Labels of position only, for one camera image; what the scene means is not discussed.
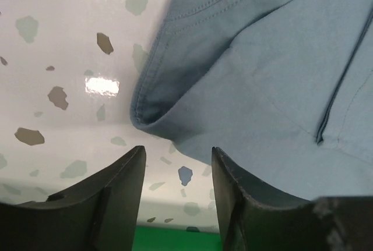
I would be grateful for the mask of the blue t-shirt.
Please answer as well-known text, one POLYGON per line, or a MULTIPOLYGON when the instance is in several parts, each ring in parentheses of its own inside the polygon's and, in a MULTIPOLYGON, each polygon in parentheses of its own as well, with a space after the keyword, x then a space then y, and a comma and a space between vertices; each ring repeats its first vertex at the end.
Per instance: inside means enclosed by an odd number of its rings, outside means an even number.
POLYGON ((372 194, 372 0, 172 0, 133 125, 303 199, 372 194))

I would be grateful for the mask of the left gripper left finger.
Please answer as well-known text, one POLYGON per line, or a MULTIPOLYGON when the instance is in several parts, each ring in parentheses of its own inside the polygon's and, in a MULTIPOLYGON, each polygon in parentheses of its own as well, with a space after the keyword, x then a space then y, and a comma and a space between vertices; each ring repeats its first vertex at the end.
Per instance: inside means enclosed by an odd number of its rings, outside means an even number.
POLYGON ((1 250, 131 250, 145 167, 136 146, 46 201, 1 203, 1 250))

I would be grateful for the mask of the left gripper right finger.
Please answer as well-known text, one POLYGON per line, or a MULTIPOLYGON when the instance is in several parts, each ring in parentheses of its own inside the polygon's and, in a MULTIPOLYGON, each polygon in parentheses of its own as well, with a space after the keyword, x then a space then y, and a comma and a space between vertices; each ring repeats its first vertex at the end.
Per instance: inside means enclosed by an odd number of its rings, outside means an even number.
POLYGON ((372 197, 304 200, 283 192, 212 149, 223 250, 372 250, 372 197))

